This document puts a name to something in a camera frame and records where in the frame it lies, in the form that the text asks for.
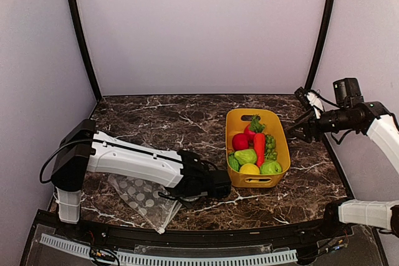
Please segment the clear dotted zip top bag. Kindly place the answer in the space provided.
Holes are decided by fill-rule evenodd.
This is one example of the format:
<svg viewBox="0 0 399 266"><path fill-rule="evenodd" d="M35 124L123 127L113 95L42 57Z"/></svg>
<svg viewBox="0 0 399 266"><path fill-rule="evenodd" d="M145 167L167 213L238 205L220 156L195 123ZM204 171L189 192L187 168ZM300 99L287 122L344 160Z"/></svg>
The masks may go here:
<svg viewBox="0 0 399 266"><path fill-rule="evenodd" d="M158 183L117 174L110 174L108 182L120 198L159 234L165 233L166 227L182 207L178 201L161 197L160 194L166 189Z"/></svg>

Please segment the orange toy carrot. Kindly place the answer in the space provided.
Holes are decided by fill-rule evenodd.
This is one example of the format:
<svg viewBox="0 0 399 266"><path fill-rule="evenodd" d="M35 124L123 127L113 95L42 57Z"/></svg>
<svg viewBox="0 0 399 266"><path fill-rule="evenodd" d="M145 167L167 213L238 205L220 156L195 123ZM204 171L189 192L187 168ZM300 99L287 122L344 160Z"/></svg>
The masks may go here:
<svg viewBox="0 0 399 266"><path fill-rule="evenodd" d="M254 150L257 154L256 165L258 168L264 163L266 137L264 133L256 133L253 139Z"/></svg>

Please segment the green toy chayote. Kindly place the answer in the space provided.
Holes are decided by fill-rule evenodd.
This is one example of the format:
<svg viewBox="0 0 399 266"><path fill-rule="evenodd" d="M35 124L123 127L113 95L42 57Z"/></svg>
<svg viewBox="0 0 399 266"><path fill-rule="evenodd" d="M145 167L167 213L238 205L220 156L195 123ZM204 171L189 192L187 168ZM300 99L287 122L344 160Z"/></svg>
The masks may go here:
<svg viewBox="0 0 399 266"><path fill-rule="evenodd" d="M253 149L236 151L234 157L240 165L256 164L257 162L257 154Z"/></svg>

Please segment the yellow plastic basket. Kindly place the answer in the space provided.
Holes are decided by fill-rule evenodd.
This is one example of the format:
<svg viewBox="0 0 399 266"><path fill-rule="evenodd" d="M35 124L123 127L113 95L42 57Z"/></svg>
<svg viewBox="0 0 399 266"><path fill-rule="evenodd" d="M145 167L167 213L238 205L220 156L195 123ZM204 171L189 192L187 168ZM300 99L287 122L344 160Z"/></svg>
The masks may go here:
<svg viewBox="0 0 399 266"><path fill-rule="evenodd" d="M291 166L286 136L272 111L231 110L226 116L226 157L236 188L273 188Z"/></svg>

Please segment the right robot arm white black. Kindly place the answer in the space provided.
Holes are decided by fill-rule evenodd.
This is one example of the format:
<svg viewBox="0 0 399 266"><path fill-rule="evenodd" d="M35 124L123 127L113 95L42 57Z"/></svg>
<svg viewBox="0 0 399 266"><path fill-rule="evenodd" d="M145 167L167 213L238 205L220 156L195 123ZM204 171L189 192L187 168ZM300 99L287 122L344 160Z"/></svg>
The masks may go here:
<svg viewBox="0 0 399 266"><path fill-rule="evenodd" d="M286 135L311 143L320 141L325 133L343 137L354 131L374 142L398 170L398 123L396 116L380 102L362 102L316 115L312 108L286 130ZM318 231L332 237L344 224L361 224L387 230L398 236L398 201L337 200L326 205Z"/></svg>

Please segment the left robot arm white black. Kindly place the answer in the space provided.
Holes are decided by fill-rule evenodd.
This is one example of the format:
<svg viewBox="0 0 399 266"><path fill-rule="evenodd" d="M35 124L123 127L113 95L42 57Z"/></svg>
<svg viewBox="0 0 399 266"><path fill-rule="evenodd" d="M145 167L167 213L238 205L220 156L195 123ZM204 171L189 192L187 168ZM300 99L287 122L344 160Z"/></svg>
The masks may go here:
<svg viewBox="0 0 399 266"><path fill-rule="evenodd" d="M49 182L56 190L59 219L75 239L84 238L88 225L80 219L82 186L86 172L128 176L157 183L171 200L199 197L223 199L231 192L227 171L200 155L185 151L162 151L118 140L84 119L50 156L54 162Z"/></svg>

